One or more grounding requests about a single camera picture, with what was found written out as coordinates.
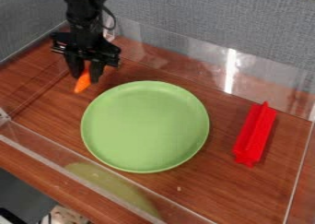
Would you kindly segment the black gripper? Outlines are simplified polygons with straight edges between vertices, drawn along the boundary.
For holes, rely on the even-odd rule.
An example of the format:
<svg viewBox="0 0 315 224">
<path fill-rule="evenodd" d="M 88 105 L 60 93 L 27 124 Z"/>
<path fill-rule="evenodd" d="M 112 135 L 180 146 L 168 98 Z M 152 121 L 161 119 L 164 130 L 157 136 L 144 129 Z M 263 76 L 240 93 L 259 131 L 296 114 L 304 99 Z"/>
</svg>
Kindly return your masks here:
<svg viewBox="0 0 315 224">
<path fill-rule="evenodd" d="M 53 32 L 51 38 L 52 51 L 64 55 L 73 78 L 79 78 L 83 74 L 84 61 L 92 61 L 89 65 L 92 83 L 99 82 L 104 65 L 119 66 L 120 48 L 101 34 L 80 31 Z"/>
</svg>

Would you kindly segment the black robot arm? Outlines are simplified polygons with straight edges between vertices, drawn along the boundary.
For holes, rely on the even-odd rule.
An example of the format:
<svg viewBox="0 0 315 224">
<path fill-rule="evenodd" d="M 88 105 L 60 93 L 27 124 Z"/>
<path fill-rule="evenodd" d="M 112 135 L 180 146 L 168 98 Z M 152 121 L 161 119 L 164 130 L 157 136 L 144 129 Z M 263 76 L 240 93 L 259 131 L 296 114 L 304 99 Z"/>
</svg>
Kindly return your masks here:
<svg viewBox="0 0 315 224">
<path fill-rule="evenodd" d="M 89 61 L 91 82 L 97 83 L 104 67 L 119 66 L 120 48 L 103 36 L 103 31 L 113 30 L 116 26 L 104 26 L 103 13 L 112 19 L 116 17 L 104 5 L 105 0 L 64 0 L 64 2 L 71 31 L 51 34 L 52 51 L 64 55 L 75 78 L 83 75 L 85 61 Z"/>
</svg>

